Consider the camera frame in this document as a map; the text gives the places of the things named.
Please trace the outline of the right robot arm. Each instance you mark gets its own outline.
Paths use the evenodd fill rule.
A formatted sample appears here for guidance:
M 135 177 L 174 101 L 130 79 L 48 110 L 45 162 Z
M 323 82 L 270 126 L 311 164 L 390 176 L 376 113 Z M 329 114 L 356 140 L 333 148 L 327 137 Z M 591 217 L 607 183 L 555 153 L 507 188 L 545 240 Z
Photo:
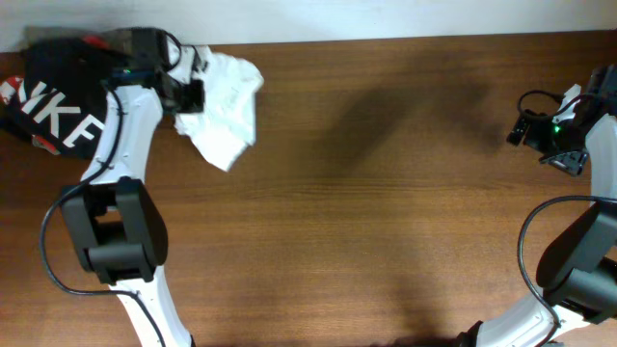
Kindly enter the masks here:
M 517 243 L 517 262 L 529 293 L 499 317 L 479 321 L 453 340 L 455 346 L 553 346 L 575 329 L 616 316 L 616 67 L 598 67 L 586 87 L 550 93 L 559 104 L 552 114 L 519 107 L 507 137 L 513 146 L 541 153 L 540 163 L 570 176 L 591 169 L 591 193 L 547 200 L 525 218 Z M 561 202 L 589 207 L 560 233 L 541 256 L 532 279 L 523 247 L 533 219 Z

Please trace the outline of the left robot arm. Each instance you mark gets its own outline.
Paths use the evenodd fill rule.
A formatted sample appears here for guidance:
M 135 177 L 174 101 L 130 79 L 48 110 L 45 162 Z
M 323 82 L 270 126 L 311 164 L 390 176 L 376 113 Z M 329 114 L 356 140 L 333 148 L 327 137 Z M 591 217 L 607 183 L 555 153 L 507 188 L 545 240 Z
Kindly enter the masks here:
M 120 62 L 101 84 L 107 114 L 94 158 L 80 182 L 56 201 L 82 268 L 99 290 L 61 288 L 77 296 L 120 299 L 144 346 L 192 346 L 166 281 L 168 232 L 145 186 L 148 153 L 166 114 L 203 108 L 198 57 L 157 28 L 112 34 Z

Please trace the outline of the white t-shirt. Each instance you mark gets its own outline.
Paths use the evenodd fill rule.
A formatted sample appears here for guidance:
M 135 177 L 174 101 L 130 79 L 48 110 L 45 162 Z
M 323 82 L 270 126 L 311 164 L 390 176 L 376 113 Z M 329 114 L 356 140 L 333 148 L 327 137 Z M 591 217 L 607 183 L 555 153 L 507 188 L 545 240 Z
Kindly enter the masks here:
M 227 172 L 239 156 L 256 142 L 256 93 L 264 78 L 251 62 L 207 46 L 172 46 L 178 82 L 203 83 L 203 109 L 178 113 L 174 127 L 188 137 L 205 161 Z

